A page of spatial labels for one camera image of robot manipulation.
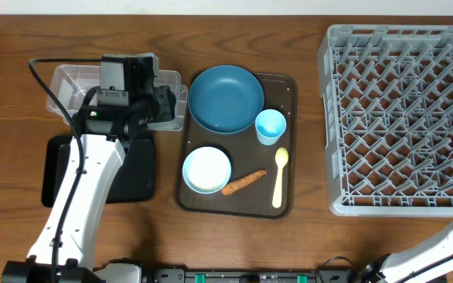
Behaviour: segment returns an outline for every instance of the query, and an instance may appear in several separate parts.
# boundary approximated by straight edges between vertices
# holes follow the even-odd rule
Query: dark serving tray
[[[265,93],[263,109],[275,109],[284,114],[287,122],[285,133],[274,145],[266,146],[256,138],[254,124],[240,133],[217,134],[204,129],[188,113],[175,186],[175,200],[181,208],[266,219],[281,218],[291,210],[295,167],[296,84],[287,75],[255,73],[255,76],[260,80]],[[202,146],[214,146],[226,153],[232,164],[231,181],[260,169],[266,169],[267,174],[231,196],[224,196],[221,192],[196,193],[182,179],[182,163],[188,154]],[[275,152],[280,147],[288,150],[289,161],[282,173],[282,205],[274,208],[272,196],[277,175]]]

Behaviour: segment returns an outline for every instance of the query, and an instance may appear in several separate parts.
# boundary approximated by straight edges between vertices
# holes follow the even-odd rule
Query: round blue plate
[[[263,89],[251,72],[225,65],[207,69],[193,81],[188,107],[204,128],[232,134],[255,122],[263,102]]]

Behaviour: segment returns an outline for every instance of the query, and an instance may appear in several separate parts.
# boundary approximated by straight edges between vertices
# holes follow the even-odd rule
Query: carrot
[[[238,180],[233,182],[229,182],[221,189],[221,193],[226,195],[230,195],[232,193],[237,192],[239,189],[242,189],[246,186],[249,186],[252,182],[262,178],[267,173],[267,170],[258,170],[253,172],[247,176],[244,176]]]

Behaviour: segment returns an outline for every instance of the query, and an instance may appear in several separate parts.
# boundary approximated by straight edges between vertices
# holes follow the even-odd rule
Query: spoon
[[[288,163],[288,151],[285,148],[280,148],[275,153],[275,163],[277,164],[277,178],[275,179],[274,197],[272,198],[272,206],[280,208],[282,202],[282,168]]]

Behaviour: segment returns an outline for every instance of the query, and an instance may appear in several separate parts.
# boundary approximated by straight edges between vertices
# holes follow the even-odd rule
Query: clear plastic container
[[[63,64],[55,69],[50,90],[72,116],[81,107],[87,91],[94,86],[99,86],[100,82],[101,67],[99,66]],[[169,122],[150,123],[148,128],[150,130],[182,130],[185,123],[188,89],[181,85],[181,75],[176,71],[160,70],[154,80],[154,85],[169,86],[175,94],[175,118]],[[90,105],[96,104],[97,98],[94,95]],[[49,97],[46,100],[46,109],[63,117],[61,110]]]

